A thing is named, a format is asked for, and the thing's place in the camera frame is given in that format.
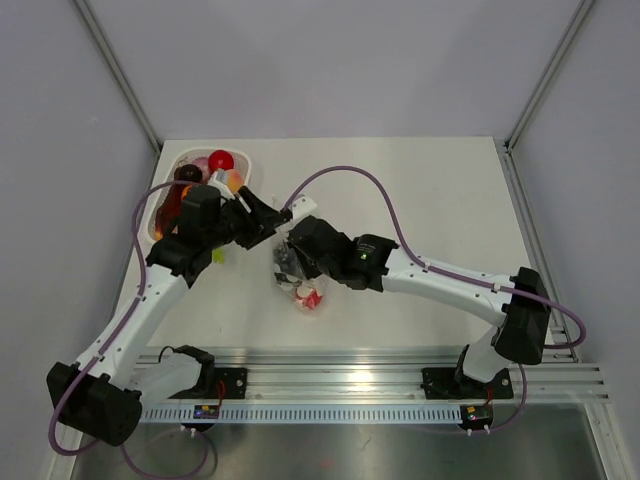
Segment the dark grape bunch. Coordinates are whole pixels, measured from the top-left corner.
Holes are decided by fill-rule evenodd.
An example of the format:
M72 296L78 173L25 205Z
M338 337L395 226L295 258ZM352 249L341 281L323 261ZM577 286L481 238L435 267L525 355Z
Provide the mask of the dark grape bunch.
M297 277L300 264L293 248L284 240L278 241L272 249L274 272Z

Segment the clear zip top bag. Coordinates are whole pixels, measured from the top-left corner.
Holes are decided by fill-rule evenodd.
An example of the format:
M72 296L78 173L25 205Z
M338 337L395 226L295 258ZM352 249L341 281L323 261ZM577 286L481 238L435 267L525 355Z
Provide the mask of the clear zip top bag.
M294 197L294 200L300 196L305 196L304 194L297 194ZM298 274L297 277L291 276L291 275L285 275L285 274L281 274L281 273L275 273L274 272L274 264L273 264L273 259L272 259L272 249L275 246L275 244L278 241L284 240L287 242L287 238L288 238L288 233L289 231L295 226L297 225L300 220L291 220L289 223L279 227L276 230L276 234L271 238L270 240L270 246L271 246L271 265L272 265L272 272L273 272L273 278L275 280L276 285L284 292L284 294L292 301L292 303L300 310L303 312L306 312L307 314L317 314L320 309L322 307L324 307L326 305L326 301L325 301L325 294L326 294L326 289L327 289L327 278L323 275L315 278L315 279L307 279L302 271L301 268L301 263L299 261L300 264L300 273ZM296 288L302 284L310 284L315 286L316 288L318 288L322 294L324 295L324 298L321 302L321 304L319 305L318 308L316 308L313 311L308 311L308 310L303 310L301 309L294 300L294 296L295 296L295 291Z

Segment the red apple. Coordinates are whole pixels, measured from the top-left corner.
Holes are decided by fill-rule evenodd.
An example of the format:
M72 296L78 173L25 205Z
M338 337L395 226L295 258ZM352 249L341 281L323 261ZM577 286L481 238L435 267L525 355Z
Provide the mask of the red apple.
M313 311L319 307L324 295L313 285L302 284L296 288L294 300L303 310Z

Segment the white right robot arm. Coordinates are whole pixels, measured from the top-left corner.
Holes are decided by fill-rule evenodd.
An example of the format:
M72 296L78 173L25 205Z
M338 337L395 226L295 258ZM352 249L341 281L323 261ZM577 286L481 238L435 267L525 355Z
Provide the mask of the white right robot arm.
M404 293L469 313L490 326L466 345L455 368L426 380L431 398L482 398L500 387L512 363L542 361L550 317L540 275L522 267L514 276L485 275L412 259L391 239L373 234L349 238L309 216L287 235L304 273L325 275L352 290Z

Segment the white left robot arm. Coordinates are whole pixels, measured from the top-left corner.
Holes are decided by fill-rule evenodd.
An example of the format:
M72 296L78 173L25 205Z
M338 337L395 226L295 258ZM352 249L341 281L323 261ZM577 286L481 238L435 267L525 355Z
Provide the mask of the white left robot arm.
M140 281L129 306L75 362L58 362L47 375L54 407L48 440L54 451L71 453L56 440L58 424L120 446L136 429L144 408L182 392L195 398L224 392L214 356L196 347L177 348L139 376L134 367L167 313L211 265L214 250L230 243L249 250L293 218L290 209L273 209L247 187L226 199L215 187L186 185L168 232L148 254L134 247Z

